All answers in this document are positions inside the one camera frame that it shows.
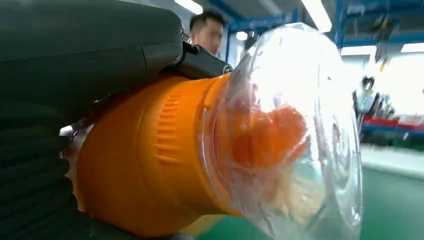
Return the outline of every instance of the blue steel beam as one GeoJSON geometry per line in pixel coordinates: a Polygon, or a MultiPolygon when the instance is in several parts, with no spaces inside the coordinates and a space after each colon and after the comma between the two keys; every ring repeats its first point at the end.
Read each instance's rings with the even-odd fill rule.
{"type": "MultiPolygon", "coordinates": [[[[424,43],[424,32],[403,32],[394,34],[390,37],[388,42],[392,44],[424,43]]],[[[343,41],[343,47],[371,46],[377,44],[378,41],[370,37],[345,39],[345,41],[343,41]]]]}
{"type": "Polygon", "coordinates": [[[228,25],[229,33],[240,31],[252,31],[258,28],[273,28],[279,25],[292,22],[292,14],[283,14],[276,17],[253,18],[246,20],[236,20],[228,25]]]}
{"type": "Polygon", "coordinates": [[[225,13],[228,17],[232,18],[233,20],[244,20],[245,19],[244,16],[242,16],[233,7],[231,7],[229,4],[225,3],[222,0],[209,0],[209,2],[210,2],[210,4],[215,6],[217,9],[219,9],[223,13],[225,13]]]}
{"type": "Polygon", "coordinates": [[[345,22],[345,6],[343,4],[343,0],[337,0],[335,16],[334,16],[334,24],[333,24],[333,41],[335,45],[340,49],[342,48],[343,39],[345,37],[346,31],[346,22],[345,22]]]}
{"type": "Polygon", "coordinates": [[[412,5],[397,5],[393,8],[384,9],[376,8],[366,10],[365,12],[349,13],[345,16],[346,19],[363,18],[363,17],[379,17],[381,15],[389,14],[391,17],[399,17],[400,15],[422,15],[424,8],[421,4],[412,5]]]}

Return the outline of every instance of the machinery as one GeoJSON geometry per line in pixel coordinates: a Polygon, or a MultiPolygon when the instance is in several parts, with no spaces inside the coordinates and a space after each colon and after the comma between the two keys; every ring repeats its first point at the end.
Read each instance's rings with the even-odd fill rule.
{"type": "Polygon", "coordinates": [[[234,72],[174,13],[116,0],[4,0],[0,36],[1,239],[160,238],[206,214],[358,239],[352,99],[316,30],[265,33],[234,72]],[[58,134],[84,116],[71,181],[58,134]]]}
{"type": "Polygon", "coordinates": [[[0,2],[1,239],[136,239],[78,211],[59,129],[160,71],[231,67],[186,43],[171,11],[115,0],[0,2]]]}

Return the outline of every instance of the green epoxy floor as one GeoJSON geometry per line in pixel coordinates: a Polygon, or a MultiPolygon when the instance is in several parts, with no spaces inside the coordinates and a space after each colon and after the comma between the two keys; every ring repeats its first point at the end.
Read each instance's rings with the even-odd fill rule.
{"type": "MultiPolygon", "coordinates": [[[[365,168],[363,200],[360,240],[424,239],[424,179],[365,168]]],[[[232,216],[198,239],[268,240],[246,219],[232,216]]]]}

